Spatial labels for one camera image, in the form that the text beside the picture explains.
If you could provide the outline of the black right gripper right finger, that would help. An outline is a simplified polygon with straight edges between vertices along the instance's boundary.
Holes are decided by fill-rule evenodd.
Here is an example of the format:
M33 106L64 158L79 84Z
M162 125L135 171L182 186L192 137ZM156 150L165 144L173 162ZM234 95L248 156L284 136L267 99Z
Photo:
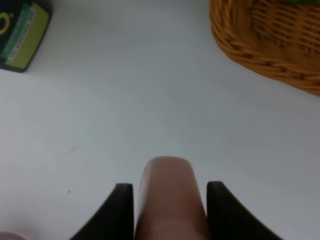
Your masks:
M206 187L207 222L212 240L280 240L246 209L221 181Z

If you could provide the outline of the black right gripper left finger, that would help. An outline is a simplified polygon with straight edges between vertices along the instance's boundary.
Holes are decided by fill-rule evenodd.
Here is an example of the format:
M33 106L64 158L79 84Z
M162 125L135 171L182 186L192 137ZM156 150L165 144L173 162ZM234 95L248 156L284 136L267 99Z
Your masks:
M118 183L98 211L71 240L132 240L134 231L133 185Z

